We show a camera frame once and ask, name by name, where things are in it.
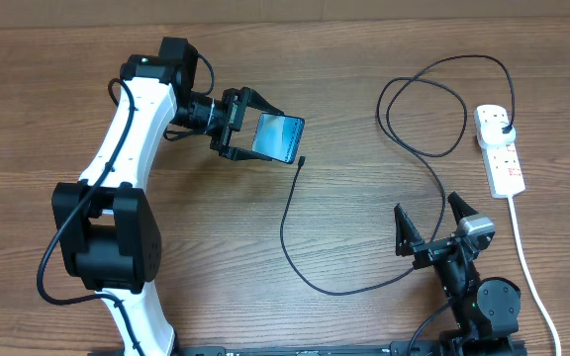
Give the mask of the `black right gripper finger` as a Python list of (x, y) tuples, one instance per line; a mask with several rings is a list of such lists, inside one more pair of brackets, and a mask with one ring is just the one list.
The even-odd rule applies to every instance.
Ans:
[(415, 248), (422, 245), (424, 240), (406, 211), (400, 205), (394, 208), (394, 217), (396, 227), (396, 255), (413, 255)]
[(470, 207), (456, 192), (448, 195), (447, 202), (452, 209), (456, 224), (459, 224), (464, 218), (478, 215), (478, 212)]

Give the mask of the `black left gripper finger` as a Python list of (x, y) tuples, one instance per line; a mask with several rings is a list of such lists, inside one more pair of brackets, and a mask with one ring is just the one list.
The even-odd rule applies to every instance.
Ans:
[(231, 161), (244, 161), (244, 160), (271, 161), (272, 160), (272, 158), (267, 155), (234, 146), (227, 147), (227, 150), (225, 152), (225, 158)]
[(283, 115), (283, 112), (278, 108), (272, 106), (266, 99), (264, 99), (258, 92), (251, 88), (247, 88), (247, 103), (246, 105), (252, 109), (256, 109), (263, 113), (270, 115)]

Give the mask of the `white-screen smartphone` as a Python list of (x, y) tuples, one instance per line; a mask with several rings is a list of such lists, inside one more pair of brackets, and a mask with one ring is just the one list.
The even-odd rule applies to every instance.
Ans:
[(305, 121), (302, 118), (262, 113), (251, 150), (279, 162), (292, 164), (304, 127)]

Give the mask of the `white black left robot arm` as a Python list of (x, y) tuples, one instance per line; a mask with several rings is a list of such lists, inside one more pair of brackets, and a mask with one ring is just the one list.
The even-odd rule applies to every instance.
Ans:
[(178, 355), (154, 279), (161, 234), (145, 189), (160, 143), (207, 135), (231, 161), (265, 159), (234, 147), (246, 109), (281, 115), (256, 91), (230, 88), (221, 99), (194, 90), (203, 55), (182, 38), (165, 37), (156, 55), (133, 54), (110, 80), (115, 116), (90, 165), (51, 197), (56, 233), (37, 272), (37, 290), (56, 306), (101, 300), (124, 342), (125, 355)]

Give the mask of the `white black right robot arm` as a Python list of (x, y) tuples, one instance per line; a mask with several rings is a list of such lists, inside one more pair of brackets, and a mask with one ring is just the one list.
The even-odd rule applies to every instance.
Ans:
[[(431, 267), (437, 275), (446, 304), (416, 330), (409, 341), (390, 344), (393, 355), (525, 355), (522, 341), (513, 341), (519, 331), (521, 289), (502, 277), (483, 279), (474, 260), (495, 236), (495, 225), (456, 193), (447, 201), (457, 229), (449, 237), (426, 242), (401, 206), (394, 208), (396, 254), (414, 258), (416, 270)], [(443, 331), (437, 340), (417, 338), (435, 318), (450, 310), (457, 327)]]

